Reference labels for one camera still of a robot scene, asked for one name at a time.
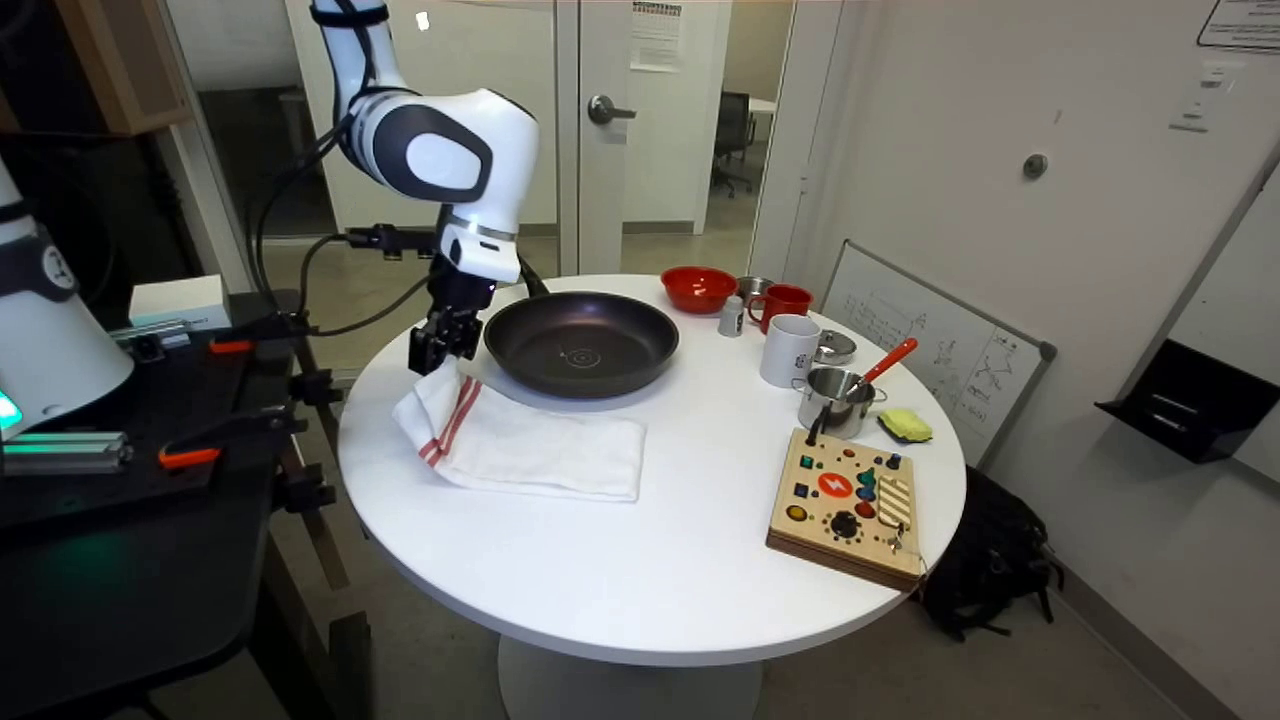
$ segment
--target green light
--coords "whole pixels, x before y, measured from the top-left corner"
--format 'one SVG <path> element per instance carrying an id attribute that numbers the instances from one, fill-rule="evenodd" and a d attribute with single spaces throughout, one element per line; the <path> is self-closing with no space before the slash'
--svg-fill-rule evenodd
<path id="1" fill-rule="evenodd" d="M 11 432 L 25 411 L 0 394 L 0 435 Z"/>

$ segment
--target wall sign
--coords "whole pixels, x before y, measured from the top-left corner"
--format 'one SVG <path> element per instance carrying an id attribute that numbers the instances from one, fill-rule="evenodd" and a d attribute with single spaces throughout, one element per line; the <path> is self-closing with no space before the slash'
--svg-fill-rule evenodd
<path id="1" fill-rule="evenodd" d="M 1200 48 L 1280 52 L 1280 0 L 1214 0 Z"/>

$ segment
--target white mug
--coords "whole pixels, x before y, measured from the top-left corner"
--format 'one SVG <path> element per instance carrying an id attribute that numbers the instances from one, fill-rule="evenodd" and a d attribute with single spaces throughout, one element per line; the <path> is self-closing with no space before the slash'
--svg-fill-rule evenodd
<path id="1" fill-rule="evenodd" d="M 775 388 L 795 388 L 813 363 L 819 326 L 807 316 L 773 316 L 764 337 L 760 378 Z"/>

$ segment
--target small whiteboard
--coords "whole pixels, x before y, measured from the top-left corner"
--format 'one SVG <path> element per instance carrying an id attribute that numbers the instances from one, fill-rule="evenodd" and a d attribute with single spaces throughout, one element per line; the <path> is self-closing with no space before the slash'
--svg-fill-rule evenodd
<path id="1" fill-rule="evenodd" d="M 1052 362 L 1052 343 L 926 287 L 853 242 L 838 248 L 822 316 L 881 350 L 892 350 L 903 337 L 920 342 L 903 363 L 946 410 L 970 467 L 982 467 L 1023 394 Z"/>

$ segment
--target table pedestal base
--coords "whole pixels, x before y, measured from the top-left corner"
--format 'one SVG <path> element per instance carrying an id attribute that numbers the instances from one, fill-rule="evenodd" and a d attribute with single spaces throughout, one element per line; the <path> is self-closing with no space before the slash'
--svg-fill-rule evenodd
<path id="1" fill-rule="evenodd" d="M 621 668 L 501 642 L 509 720 L 747 720 L 760 668 Z"/>

